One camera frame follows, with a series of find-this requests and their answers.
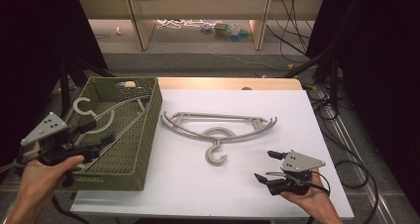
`black cable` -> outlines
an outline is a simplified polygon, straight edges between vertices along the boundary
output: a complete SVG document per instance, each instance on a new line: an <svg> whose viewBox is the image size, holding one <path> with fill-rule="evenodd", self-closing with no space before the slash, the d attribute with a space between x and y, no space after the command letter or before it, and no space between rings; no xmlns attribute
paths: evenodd
<svg viewBox="0 0 420 224"><path fill-rule="evenodd" d="M302 48L307 50L308 46L306 46L306 43L303 41L302 36L300 35L300 32L299 32L299 27L297 26L296 12L294 10L294 0L291 0L290 15L292 14L292 12L293 12L293 19L294 19L294 24L293 23L292 24L294 25L296 32L299 35L299 41L300 41L300 44L302 45Z"/></svg>
<svg viewBox="0 0 420 224"><path fill-rule="evenodd" d="M56 199L55 195L52 196L52 204L53 204L53 206L55 207L56 211L59 214L64 215L64 216L67 216L67 217L70 217L70 218L73 218L73 219L75 219L75 220L77 220L79 222L82 222L82 223L85 223L85 224L89 224L89 222L86 221L85 219L83 219L82 217L77 216L76 214L71 213L69 211L64 211L61 208L61 206L59 205L58 200Z"/></svg>
<svg viewBox="0 0 420 224"><path fill-rule="evenodd" d="M330 196L330 193L331 193L331 186L330 186L330 182L328 181L328 179L324 176L324 175L322 175L320 172L317 172L317 171L312 171L311 170L311 172L313 172L313 173L317 173L318 175L320 175L322 178L324 178L324 180L327 182L327 185L328 185L328 189L327 188L325 188L325 187L323 187L323 186L319 186L319 185L316 185L316 184L313 184L312 182L302 182L303 184L305 184L305 185L308 185L308 186L310 186L310 187L314 187L314 188L318 188L318 189L320 189L321 191L324 191L325 193L327 193L327 195L328 196ZM309 216L309 219L306 221L306 224L312 224L312 222L314 221L314 218L312 217L312 216Z"/></svg>
<svg viewBox="0 0 420 224"><path fill-rule="evenodd" d="M308 21L305 21L306 25L308 25L308 28L311 30L311 32L313 31L312 27L309 25Z"/></svg>
<svg viewBox="0 0 420 224"><path fill-rule="evenodd" d="M368 171L368 169L366 168L366 166L363 164L363 162L359 158L359 156L356 153L354 153L352 150L350 150L347 146L345 146L343 143L341 143L340 140L338 138L336 138L334 136L334 134L332 133L332 131L328 128L327 124L325 123L325 119L322 119L321 116L320 116L320 118L321 118L321 120L324 123L324 127L331 134L331 136L328 135L323 129L320 128L321 133L327 139L329 139L334 144L338 145L340 148L342 148L347 153L349 153L350 155L352 155L358 161L358 162L353 162L353 161L339 161L339 162L335 163L335 168L337 168L338 166L340 166L342 164L352 164L354 166L359 167L365 173L365 180L361 184L359 184L359 185L350 185L350 184L347 184L347 183L344 183L344 182L341 181L342 186L347 187L347 188L360 188L360 187L363 187L366 184L368 184L368 181L369 180L371 180L373 182L373 188L374 188L374 191L373 192L374 192L375 201L374 201L374 204L373 204L373 210L371 211L371 214L369 215L369 217L367 218L367 220L364 222L364 223L368 223L373 218L374 213L376 212L376 209L378 207L378 202L379 202L379 192L378 192L378 189L377 189L376 180L374 179L373 175Z"/></svg>
<svg viewBox="0 0 420 224"><path fill-rule="evenodd" d="M300 32L299 32L299 28L297 27L296 13L294 11L294 0L291 0L290 13L289 13L289 11L288 11L285 3L284 3L284 0L281 0L281 3L283 5L283 7L284 7L284 10L286 11L286 14L287 14L287 17L288 17L288 21L291 22L291 24L293 25L293 27L296 30L297 34L299 35L299 41L300 41L300 44L302 45L302 48L306 50L306 48L305 48L306 44L303 42L303 39L302 39L302 37L300 35Z"/></svg>
<svg viewBox="0 0 420 224"><path fill-rule="evenodd" d="M369 176L370 176L370 179L371 179L371 181L373 182L373 188L374 188L374 204L373 204L373 210L372 210L372 212L370 213L370 215L369 215L369 217L367 218L367 220L364 222L364 223L369 223L369 222L370 222L370 220L373 218L374 213L376 212L376 209L377 209L378 204L379 204L379 191L377 190L377 183L376 183L376 180L374 180L373 175L372 175L372 174L368 171L368 169L367 169L364 165L361 165L361 164L356 163L356 162L352 162L352 161L339 161L339 162L335 163L335 167L337 168L337 166L339 166L339 165L341 165L341 164L345 164L345 163L349 163L349 164L355 165L355 166L357 166L357 167L359 167L359 168L363 169L363 170L364 170L364 172L365 172L365 173L367 173L367 175L369 175Z"/></svg>
<svg viewBox="0 0 420 224"><path fill-rule="evenodd" d="M284 31L284 32L286 32L286 33L288 33L288 34L291 34L291 35L295 35L295 36L299 36L299 34L297 34L297 33L293 33L293 32L290 32L290 31L288 31L288 30L286 30L285 28L283 28L283 27L281 27L280 26L280 24L278 23L278 20L275 20L275 22L277 23L277 25ZM309 39L309 37L308 36L304 36L304 35L300 35L300 37L302 37L302 38L305 38L305 39Z"/></svg>
<svg viewBox="0 0 420 224"><path fill-rule="evenodd" d="M309 99L310 100L312 100L312 101L325 101L325 99L327 98L327 94L326 95L324 95L324 97L322 97L322 98L315 98L315 97L313 97L311 94L310 94L310 92L309 92L310 90L307 90L306 91L306 94L308 95L308 97L309 97Z"/></svg>
<svg viewBox="0 0 420 224"><path fill-rule="evenodd" d="M334 110L333 117L324 117L324 116L322 116L322 115L321 115L321 108L323 108L323 107L331 107L331 108L332 108L332 110ZM322 103L321 105L319 105L318 107L316 107L316 108L314 109L314 112L315 112L315 114L317 114L317 115L318 115L318 117L320 117L322 120L329 120L329 121L332 121L332 120L335 120L335 119L339 116L339 111L338 111L338 110L336 110L336 109L334 109L334 108L331 106L331 101L330 101L330 99L326 99L324 103Z"/></svg>
<svg viewBox="0 0 420 224"><path fill-rule="evenodd" d="M281 54L281 56L284 58L284 59L286 59L286 60L288 60L288 61L291 61L291 62L298 62L298 63L304 63L304 61L297 61L297 60L294 60L294 59L291 59L291 58L288 58L288 57L286 57L285 55L284 55L284 53L283 53L283 43L282 42L286 42L286 40L283 38L284 37L284 31L283 31L283 33L281 34L281 41L280 41L280 54Z"/></svg>
<svg viewBox="0 0 420 224"><path fill-rule="evenodd" d="M305 56L305 52L302 51L301 49L295 47L294 45L292 45L290 42L286 41L285 39L281 38L279 35L277 35L275 32L272 31L272 29L266 25L266 27L268 28L268 30L279 40L281 40L283 43L286 43L288 46L290 46L291 48L297 50L299 53L301 53L302 55Z"/></svg>
<svg viewBox="0 0 420 224"><path fill-rule="evenodd" d="M323 102L323 100L319 100L319 101L316 101L316 102L311 103L311 105L313 106L313 105L316 105L316 104L322 103L322 102Z"/></svg>

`wire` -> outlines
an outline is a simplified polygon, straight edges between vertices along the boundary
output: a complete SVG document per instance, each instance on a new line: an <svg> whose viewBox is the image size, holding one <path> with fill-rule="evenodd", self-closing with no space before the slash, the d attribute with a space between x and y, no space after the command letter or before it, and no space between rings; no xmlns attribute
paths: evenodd
<svg viewBox="0 0 420 224"><path fill-rule="evenodd" d="M0 167L0 173L5 172L5 171L9 170L9 169L10 169L10 168L12 168L13 166L14 166L14 165L13 165L13 163L11 163L11 164L5 165L5 166L3 166L3 167Z"/></svg>
<svg viewBox="0 0 420 224"><path fill-rule="evenodd" d="M290 12L288 11L288 9L287 9L287 7L284 3L284 0L281 0L281 3L283 5L284 10L286 11L286 14L287 14L287 17L288 17L287 22L291 22L291 24L293 25L294 29L296 30L296 32L299 36L299 41L300 41L300 44L302 45L302 48L306 50L307 46L306 46L305 42L303 41L303 39L300 35L299 28L297 27L296 12L294 11L294 0L291 0Z"/></svg>
<svg viewBox="0 0 420 224"><path fill-rule="evenodd" d="M285 28L283 28L283 27L281 27L280 26L280 24L278 23L278 20L275 20L275 22L277 23L277 25L283 30L283 31L285 31L286 33L288 33L288 34L291 34L291 35L295 35L295 36L300 36L300 37L302 37L302 38L305 38L305 39L309 39L309 37L308 36L304 36L304 35L299 35L299 34L297 34L297 33L293 33L293 32L290 32L290 31L288 31L288 30L286 30Z"/></svg>
<svg viewBox="0 0 420 224"><path fill-rule="evenodd" d="M282 36L280 37L279 35L277 35L275 32L272 31L272 29L266 25L266 28L279 40L281 40L283 43L286 43L288 46L290 46L291 48L297 50L299 53L301 53L302 55L305 56L305 52L297 47L295 47L294 45L292 45L290 42L286 41Z"/></svg>
<svg viewBox="0 0 420 224"><path fill-rule="evenodd" d="M315 98L310 94L310 90L306 90L306 94L308 95L309 99L316 102L323 102L327 98L327 94L325 94L322 98Z"/></svg>
<svg viewBox="0 0 420 224"><path fill-rule="evenodd" d="M352 164L354 166L357 166L359 168L361 168L365 173L367 173L368 176L370 176L371 181L373 182L373 188L374 188L374 204L373 204L373 210L371 211L369 217L367 218L367 220L364 223L369 223L370 220L373 218L374 213L376 212L376 209L378 207L378 203L379 203L379 190L377 189L377 183L376 180L374 179L373 175L368 171L368 169L359 163L356 162L352 162L352 161L339 161L337 163L335 163L335 167L337 168L338 166L345 164L345 163L349 163Z"/></svg>
<svg viewBox="0 0 420 224"><path fill-rule="evenodd" d="M341 149L343 149L343 150L345 150L347 153L349 153L350 155L352 155L356 160L357 160L357 162L353 162L353 161L345 161L345 160L343 160L343 161L339 161L339 162L337 162L337 163L335 163L335 168L337 168L338 166L340 166L340 165L342 165L342 164L352 164L352 165L354 165L354 166L357 166L357 167L359 167L361 170L363 170L364 171L364 173L365 173L365 180L361 183L361 184L358 184L358 185L350 185L350 184L347 184L347 183L344 183L344 182L342 182L341 181L341 184L342 184L342 186L344 186L344 187L347 187L347 188L361 188L361 187L363 187L363 186L365 186L366 184L368 184L368 181L369 180L371 180L372 181L372 183L373 183L373 189L374 189L374 199L375 199L375 201L374 201L374 204L373 204L373 209L372 209L372 211L371 211L371 214L369 215L369 217L367 218L367 220L364 222L364 223L368 223L372 218L373 218L373 215L374 215L374 213L376 212L376 209L377 209L377 207L378 207L378 202L379 202L379 192L378 192L378 188L377 188L377 183L376 183L376 180L374 179L374 177L373 177L373 175L368 171L368 169L366 168L366 166L364 165L364 163L362 162L362 159L361 158L359 158L359 156L355 153L355 152L353 152L352 150L350 150L346 145L344 145L342 142L340 142L340 140L333 134L333 132L328 128L328 126L327 126L327 124L326 124L326 122L325 122L325 120L332 120L332 119L324 119L324 118L322 118L322 116L320 116L320 114L318 113L318 116L321 118L321 120L322 120L322 122L323 122L323 124L324 124L324 127L327 129L327 131L328 131L328 133L329 134L327 134L323 129L321 129L321 127L320 127L320 130L321 130L321 133L328 139L328 140L330 140L331 142L333 142L334 144L336 144L336 145L338 145L339 146L339 148L341 148Z"/></svg>
<svg viewBox="0 0 420 224"><path fill-rule="evenodd" d="M155 37L154 36L152 36L152 39L156 42L156 43L158 43L158 41L155 39ZM194 55L194 53L190 53L190 52L184 52L184 51L178 51L178 52L168 52L168 51L166 51L164 48L162 48L160 45L158 45L159 46L159 48L162 50L162 51L164 51L165 53L167 53L167 54L192 54L192 55ZM277 66L274 66L274 65L270 65L270 64L267 64L267 63L264 63L264 62L248 62L248 61L243 61L243 60L240 60L239 58L237 58L237 57L234 57L234 56L221 56L221 55L217 55L217 54L206 54L206 55L210 55L210 56L216 56L216 57L223 57L223 58L231 58L231 59L234 59L234 60L237 60L237 61L239 61L239 62L241 62L241 63L244 63L244 64L261 64L261 65L265 65L265 66L267 66L267 67L271 67L271 68L275 68L275 69L278 69L278 70L289 70L288 68L279 68L279 67L277 67Z"/></svg>
<svg viewBox="0 0 420 224"><path fill-rule="evenodd" d="M306 224L312 224L313 221L314 221L314 218L312 216L309 216L309 219L306 222Z"/></svg>
<svg viewBox="0 0 420 224"><path fill-rule="evenodd" d="M311 30L311 32L313 31L311 25L309 25L308 21L305 21L306 25L308 25L308 28Z"/></svg>
<svg viewBox="0 0 420 224"><path fill-rule="evenodd" d="M333 117L324 117L323 115L321 115L321 108L323 108L323 107L330 107L334 111ZM336 110L336 109L334 109L332 107L330 99L326 99L324 103L322 103L321 105L319 105L318 107L316 107L314 109L314 112L322 120L329 120L329 121L335 120L337 118L337 116L339 115L339 110Z"/></svg>
<svg viewBox="0 0 420 224"><path fill-rule="evenodd" d="M95 34L95 38L96 40L99 40L99 39L111 38L111 36L109 34Z"/></svg>
<svg viewBox="0 0 420 224"><path fill-rule="evenodd" d="M172 28L172 29L181 29L182 26L186 26L186 27L196 27L199 28L201 24L205 23L203 20L198 20L197 22L194 22L192 20L157 20L158 23L160 23L160 25L157 26L157 29L163 29L163 28Z"/></svg>
<svg viewBox="0 0 420 224"><path fill-rule="evenodd" d="M296 177L294 177L294 176L292 176L288 173L285 173L285 172L273 172L273 171L271 171L271 172L266 172L265 174L266 175L273 175L273 176L283 176L283 177L287 177L287 178L292 179L296 183L300 182L300 180L298 178L296 178Z"/></svg>
<svg viewBox="0 0 420 224"><path fill-rule="evenodd" d="M82 222L82 223L85 223L85 224L89 224L89 222L88 222L88 221L86 221L85 219L83 219L82 217L77 216L76 214L71 213L71 212L69 212L69 211L64 211L64 210L61 208L61 206L59 205L59 202L58 202L58 200L56 199L55 195L53 195L53 196L52 196L52 204L53 204L53 206L55 207L56 211L57 211L59 214L64 215L64 216L67 216L67 217L70 217L70 218L73 218L73 219L75 219L75 220L77 220L77 221L79 221L79 222Z"/></svg>
<svg viewBox="0 0 420 224"><path fill-rule="evenodd" d="M330 186L330 182L328 181L328 179L324 176L324 175L322 175L320 172L317 172L317 171L312 171L311 170L311 172L312 173L316 173L316 174L318 174L318 175L320 175L322 178L324 178L324 180L327 182L327 185L328 185L328 195L330 195L330 193L331 193L331 186Z"/></svg>

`basket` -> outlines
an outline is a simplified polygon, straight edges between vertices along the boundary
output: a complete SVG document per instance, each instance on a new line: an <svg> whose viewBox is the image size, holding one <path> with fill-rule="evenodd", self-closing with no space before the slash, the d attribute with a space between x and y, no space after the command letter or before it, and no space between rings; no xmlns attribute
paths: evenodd
<svg viewBox="0 0 420 224"><path fill-rule="evenodd" d="M127 81L135 86L124 86ZM134 100L121 105L121 102L137 97L142 97L141 104ZM80 145L98 143L112 133L121 138L91 167L74 171L75 183L68 189L143 190L162 103L158 80L154 77L91 77L81 98L90 101L79 101L77 108L83 112L91 110L96 115L119 106L114 109L113 117L108 112L98 119L95 130L106 127L111 119L109 127L97 134L85 135ZM78 126L92 119L91 115L80 115L72 108L65 122Z"/></svg>

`floor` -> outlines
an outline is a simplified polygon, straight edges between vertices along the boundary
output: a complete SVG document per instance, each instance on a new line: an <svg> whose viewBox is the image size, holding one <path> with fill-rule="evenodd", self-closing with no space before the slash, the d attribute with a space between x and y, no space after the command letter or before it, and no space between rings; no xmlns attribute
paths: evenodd
<svg viewBox="0 0 420 224"><path fill-rule="evenodd" d="M250 39L240 39L232 42L229 38L215 37L214 34L203 34L200 28L189 27L183 24L175 28L163 27L154 30L151 43L146 51L140 51L133 27L129 21L90 21L97 37L100 49L107 61L109 71L119 76L219 76L219 77L278 77L289 72L308 60L292 47L281 44L279 39L266 31L264 44L261 51L254 49ZM225 21L230 25L237 24L245 31L249 31L248 22ZM310 37L313 22L297 22L299 33ZM286 22L270 21L269 27L279 36ZM287 30L296 33L288 25ZM285 33L285 40L300 50L304 46L296 35ZM312 85L311 76L315 68L307 69L297 76L303 85ZM354 159L343 149L348 147L362 160L368 172L374 177L378 189L378 208L368 223L420 223L420 218L408 202L398 183L393 178L379 153L375 151L363 122L357 111L352 107L352 102L346 97L346 88L340 85L339 116L328 120L334 115L335 110L328 106L321 106L329 84L317 84L315 89L308 89L308 99L314 105L320 129L325 132L325 141L334 162ZM59 112L59 91L52 92L52 105L46 108ZM344 164L337 167L341 181L348 185L358 185L365 179L364 171L356 166ZM10 175L9 181L16 182ZM354 209L355 218L345 220L345 223L366 223L373 211L375 200L375 185L372 178L362 188L345 187L348 199ZM4 217L16 194L16 186L2 185L0 188L0 216ZM64 210L71 206L71 192L58 191L57 199ZM58 214L51 206L43 214L39 223L74 223L70 218ZM225 221L198 221L198 220L163 220L140 219L136 217L98 217L86 216L90 223L225 223ZM269 222L239 222L228 223L269 223ZM302 220L277 220L275 223L306 223Z"/></svg>

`hanger hook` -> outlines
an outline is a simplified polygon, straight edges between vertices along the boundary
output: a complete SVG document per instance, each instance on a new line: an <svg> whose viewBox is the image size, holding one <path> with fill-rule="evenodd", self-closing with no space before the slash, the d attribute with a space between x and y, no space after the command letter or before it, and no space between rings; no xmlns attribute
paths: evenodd
<svg viewBox="0 0 420 224"><path fill-rule="evenodd" d="M213 151L216 150L216 149L218 149L218 148L220 148L220 140L219 139L213 141L213 146L211 146L209 149L207 149L207 152L206 152L206 156L205 157L206 157L206 161L208 163L210 163L212 165L219 165L219 164L223 163L226 160L226 158L228 157L226 155L223 155L219 159L215 159L213 157Z"/></svg>
<svg viewBox="0 0 420 224"><path fill-rule="evenodd" d="M89 111L87 111L87 112L83 112L83 111L81 111L81 110L77 107L77 105L78 105L78 103L79 103L80 101L90 102L90 99L89 99L89 98L87 98L87 97L79 97L79 98L77 98L76 100L74 100L74 102L73 102L73 109L74 109L74 111L75 111L76 113L80 114L80 115L92 115L92 117L96 119L97 115L96 115L96 114L95 114L92 110L89 110Z"/></svg>

